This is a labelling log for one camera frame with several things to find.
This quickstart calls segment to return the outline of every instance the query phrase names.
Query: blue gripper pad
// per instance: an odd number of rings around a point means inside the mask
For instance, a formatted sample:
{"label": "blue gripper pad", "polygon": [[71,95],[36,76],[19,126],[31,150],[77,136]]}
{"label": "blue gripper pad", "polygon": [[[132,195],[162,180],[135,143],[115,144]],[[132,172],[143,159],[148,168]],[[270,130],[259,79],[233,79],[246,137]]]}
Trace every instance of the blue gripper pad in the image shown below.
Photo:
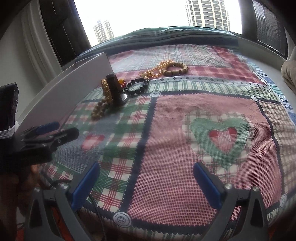
{"label": "blue gripper pad", "polygon": [[193,176],[210,206],[220,210],[222,208],[223,189],[221,189],[221,187],[223,188],[223,183],[217,176],[211,174],[201,162],[194,164]]}
{"label": "blue gripper pad", "polygon": [[59,128],[59,123],[57,121],[54,121],[54,122],[51,122],[51,123],[48,123],[48,124],[45,124],[43,126],[39,126],[35,133],[39,136],[41,135],[44,135],[46,133],[49,133],[49,132],[52,132],[52,131],[55,131]]}
{"label": "blue gripper pad", "polygon": [[93,162],[75,180],[72,180],[68,194],[74,212],[82,208],[99,175],[100,165]]}

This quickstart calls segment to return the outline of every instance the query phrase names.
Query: bed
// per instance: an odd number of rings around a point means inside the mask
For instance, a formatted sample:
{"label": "bed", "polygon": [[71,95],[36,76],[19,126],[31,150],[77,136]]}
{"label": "bed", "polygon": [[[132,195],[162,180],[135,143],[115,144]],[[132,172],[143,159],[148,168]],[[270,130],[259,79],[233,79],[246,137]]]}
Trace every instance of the bed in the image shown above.
{"label": "bed", "polygon": [[[101,172],[92,195],[106,225],[146,240],[195,240],[207,229],[216,210],[193,177],[197,161],[224,183],[259,187],[269,225],[293,207],[295,113],[273,81],[239,53],[235,35],[198,27],[144,29],[77,61],[101,52],[127,82],[167,59],[189,71],[151,79],[144,94],[100,120],[90,114],[103,91],[91,91],[65,116],[61,129],[77,127],[80,136],[42,165],[46,185],[72,179],[97,161]],[[90,200],[84,211],[95,217]],[[225,236],[238,213],[239,207]]]}

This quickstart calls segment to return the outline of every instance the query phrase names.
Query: window blind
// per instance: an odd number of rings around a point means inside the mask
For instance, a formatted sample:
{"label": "window blind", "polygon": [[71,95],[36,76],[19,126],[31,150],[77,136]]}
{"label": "window blind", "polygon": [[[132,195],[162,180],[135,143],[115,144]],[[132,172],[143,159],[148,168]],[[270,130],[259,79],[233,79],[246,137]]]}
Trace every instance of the window blind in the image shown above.
{"label": "window blind", "polygon": [[252,2],[257,23],[257,40],[285,55],[286,34],[283,25],[268,8],[255,0]]}

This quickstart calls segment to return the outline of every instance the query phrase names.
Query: red heart pattern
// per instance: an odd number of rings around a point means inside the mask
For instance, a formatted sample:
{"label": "red heart pattern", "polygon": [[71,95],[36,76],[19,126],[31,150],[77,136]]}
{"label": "red heart pattern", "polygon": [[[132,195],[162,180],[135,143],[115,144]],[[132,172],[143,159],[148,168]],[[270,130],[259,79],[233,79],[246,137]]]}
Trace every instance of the red heart pattern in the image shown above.
{"label": "red heart pattern", "polygon": [[217,148],[227,153],[237,140],[237,130],[234,127],[229,127],[227,131],[211,130],[209,132],[209,138]]}
{"label": "red heart pattern", "polygon": [[104,135],[89,134],[81,145],[83,152],[89,151],[105,139]]}

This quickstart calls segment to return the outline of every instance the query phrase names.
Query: white cardboard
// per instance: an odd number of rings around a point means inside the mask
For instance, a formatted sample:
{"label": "white cardboard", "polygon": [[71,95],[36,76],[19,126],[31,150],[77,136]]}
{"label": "white cardboard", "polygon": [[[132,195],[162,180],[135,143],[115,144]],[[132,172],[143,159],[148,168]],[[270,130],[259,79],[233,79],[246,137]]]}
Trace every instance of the white cardboard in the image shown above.
{"label": "white cardboard", "polygon": [[111,73],[113,70],[106,53],[70,66],[47,84],[30,102],[17,119],[20,126],[16,133],[31,126],[60,121],[88,93],[100,87],[101,79]]}

